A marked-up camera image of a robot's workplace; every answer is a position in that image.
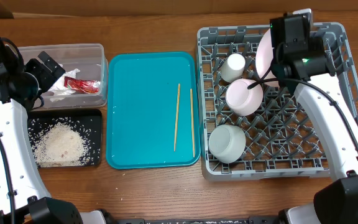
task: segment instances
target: white cup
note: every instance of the white cup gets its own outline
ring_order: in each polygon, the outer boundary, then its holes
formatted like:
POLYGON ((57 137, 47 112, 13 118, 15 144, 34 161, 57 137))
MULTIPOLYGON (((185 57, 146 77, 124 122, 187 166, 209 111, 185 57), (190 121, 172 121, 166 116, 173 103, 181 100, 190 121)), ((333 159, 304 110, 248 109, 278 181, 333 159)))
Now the white cup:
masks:
POLYGON ((241 54, 231 54, 220 68, 221 77, 226 82, 233 82, 242 76, 246 60, 241 54))
MULTIPOLYGON (((260 40, 255 57, 256 71, 259 78, 262 78, 266 71, 269 69, 273 60, 272 36, 270 35, 270 29, 264 34, 262 40, 260 40)), ((275 77, 276 76, 274 76, 272 72, 269 72, 265 79, 275 77)), ((280 87, 278 81, 267 82, 265 84, 273 87, 280 87)))
POLYGON ((238 160, 246 147, 246 135, 237 126, 222 124, 211 133, 208 141, 209 151, 223 163, 238 160))
POLYGON ((238 79, 226 91, 226 103, 238 115, 247 116, 255 112, 262 103, 264 92, 260 85, 248 90, 253 80, 238 79))

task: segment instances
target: black tray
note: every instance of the black tray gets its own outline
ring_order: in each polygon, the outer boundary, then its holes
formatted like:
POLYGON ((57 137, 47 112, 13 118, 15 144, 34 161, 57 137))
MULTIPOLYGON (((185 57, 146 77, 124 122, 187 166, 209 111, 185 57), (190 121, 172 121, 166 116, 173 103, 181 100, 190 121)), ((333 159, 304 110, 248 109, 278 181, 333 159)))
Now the black tray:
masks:
POLYGON ((38 141, 41 138, 39 135, 41 130, 44 130, 44 132, 45 130, 50 130, 50 125, 55 125, 59 122, 69 125, 72 130, 77 131, 82 138, 89 140, 89 146, 91 146, 91 149, 88 150, 86 157, 90 157, 90 160, 81 166, 98 165, 101 161, 103 123, 102 113, 100 110, 75 109, 30 112, 27 125, 31 146, 34 145, 34 141, 38 141))

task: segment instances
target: gray dish rack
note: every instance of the gray dish rack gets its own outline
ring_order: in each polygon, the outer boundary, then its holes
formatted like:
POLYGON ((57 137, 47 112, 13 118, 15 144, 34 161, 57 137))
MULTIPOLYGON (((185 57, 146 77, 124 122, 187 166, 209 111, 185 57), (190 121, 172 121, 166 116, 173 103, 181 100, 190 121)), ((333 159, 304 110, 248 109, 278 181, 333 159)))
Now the gray dish rack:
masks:
MULTIPOLYGON (((249 116, 237 116, 226 105, 229 83, 220 78, 219 66, 230 54, 239 53, 246 58, 243 78, 259 79, 255 55, 268 29, 269 26, 206 27, 197 33, 201 161, 208 180, 329 177, 328 162, 313 125, 286 89, 264 85, 264 100, 249 116), (232 164, 219 162, 208 151, 209 136, 221 124, 239 126, 246 134, 244 153, 232 164)), ((311 35, 323 37, 342 95, 358 124, 358 78, 344 27, 337 22, 314 23, 311 35)))

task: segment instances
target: chopstick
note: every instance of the chopstick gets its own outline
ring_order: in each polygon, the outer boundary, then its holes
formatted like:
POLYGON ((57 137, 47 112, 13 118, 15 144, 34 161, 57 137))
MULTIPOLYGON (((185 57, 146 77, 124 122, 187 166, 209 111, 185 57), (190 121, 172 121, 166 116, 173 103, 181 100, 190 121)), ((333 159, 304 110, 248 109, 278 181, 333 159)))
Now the chopstick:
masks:
POLYGON ((193 89, 190 89, 190 104, 191 104, 191 140, 193 141, 193 158, 196 157, 194 145, 194 117, 193 117, 193 89))
POLYGON ((179 114, 179 99, 180 99, 180 83, 178 84, 178 99, 177 99, 177 118, 175 121, 175 140, 173 143, 173 151, 177 149, 177 134, 178 134, 178 114, 179 114))

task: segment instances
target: teal tray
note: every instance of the teal tray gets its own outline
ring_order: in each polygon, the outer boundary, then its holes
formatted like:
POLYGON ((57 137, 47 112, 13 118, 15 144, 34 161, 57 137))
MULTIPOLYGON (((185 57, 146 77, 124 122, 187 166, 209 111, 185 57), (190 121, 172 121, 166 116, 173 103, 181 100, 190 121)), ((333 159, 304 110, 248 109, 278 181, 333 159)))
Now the teal tray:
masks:
POLYGON ((189 166, 200 157, 194 60, 186 52, 123 54, 109 66, 106 159, 116 169, 189 166), (177 148, 173 151, 178 84, 177 148), (191 140, 193 89, 195 157, 191 140))

